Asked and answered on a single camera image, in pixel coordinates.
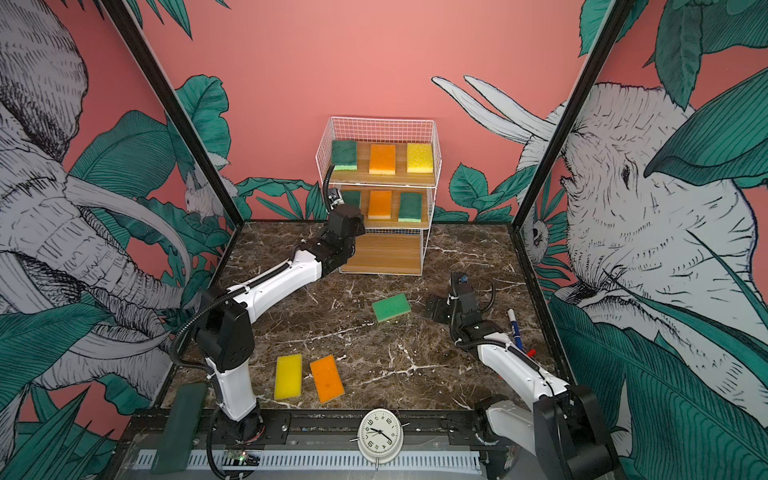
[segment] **elephant eye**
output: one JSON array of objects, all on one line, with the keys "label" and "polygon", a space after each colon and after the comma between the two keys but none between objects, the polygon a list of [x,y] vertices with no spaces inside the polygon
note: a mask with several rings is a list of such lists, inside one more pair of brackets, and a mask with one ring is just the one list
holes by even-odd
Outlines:
[{"label": "elephant eye", "polygon": [[629,165],[624,165],[621,171],[621,179],[624,180],[624,186],[629,190]]}]

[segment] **top shelf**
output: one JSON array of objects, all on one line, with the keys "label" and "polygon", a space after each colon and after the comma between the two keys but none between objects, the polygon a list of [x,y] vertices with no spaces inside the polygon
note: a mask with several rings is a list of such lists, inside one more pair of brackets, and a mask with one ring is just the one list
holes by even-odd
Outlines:
[{"label": "top shelf", "polygon": [[406,171],[405,143],[395,143],[394,175],[369,174],[368,168],[371,161],[371,145],[374,143],[383,144],[393,142],[357,142],[357,170],[334,170],[331,175],[330,183],[414,188],[434,188],[437,185],[436,178],[439,171],[433,171],[431,174],[409,174]]}]

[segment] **white wire basket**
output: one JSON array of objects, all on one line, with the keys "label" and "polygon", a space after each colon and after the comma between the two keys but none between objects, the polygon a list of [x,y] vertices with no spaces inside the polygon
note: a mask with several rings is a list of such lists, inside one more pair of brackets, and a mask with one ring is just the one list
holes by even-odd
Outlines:
[{"label": "white wire basket", "polygon": [[[334,171],[330,184],[344,190],[360,190],[360,208],[366,216],[366,235],[358,237],[356,253],[341,268],[342,273],[377,273],[391,275],[421,275],[429,228],[435,212],[435,195],[442,157],[437,127],[432,120],[396,120],[388,118],[331,117],[317,149],[316,162],[320,180],[325,177],[331,161],[334,140],[358,142],[358,170]],[[397,165],[395,175],[368,173],[366,148],[369,144],[395,144]],[[406,144],[431,144],[433,172],[406,172]],[[389,220],[367,218],[369,190],[392,190],[392,216]],[[399,194],[423,194],[422,221],[399,222]]]}]

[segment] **clock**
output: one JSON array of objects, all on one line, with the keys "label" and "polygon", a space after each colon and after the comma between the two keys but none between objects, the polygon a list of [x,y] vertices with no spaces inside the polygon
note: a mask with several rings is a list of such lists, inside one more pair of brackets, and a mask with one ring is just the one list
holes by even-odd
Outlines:
[{"label": "clock", "polygon": [[402,449],[402,425],[394,413],[375,409],[366,413],[357,430],[357,446],[369,462],[391,462]]}]

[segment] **bottom shelf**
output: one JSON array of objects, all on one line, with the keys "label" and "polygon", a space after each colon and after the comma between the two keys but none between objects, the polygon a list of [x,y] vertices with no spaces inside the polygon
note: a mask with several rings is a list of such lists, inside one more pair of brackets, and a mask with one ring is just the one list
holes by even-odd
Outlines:
[{"label": "bottom shelf", "polygon": [[366,233],[357,237],[355,254],[342,273],[422,274],[422,238],[400,233]]}]

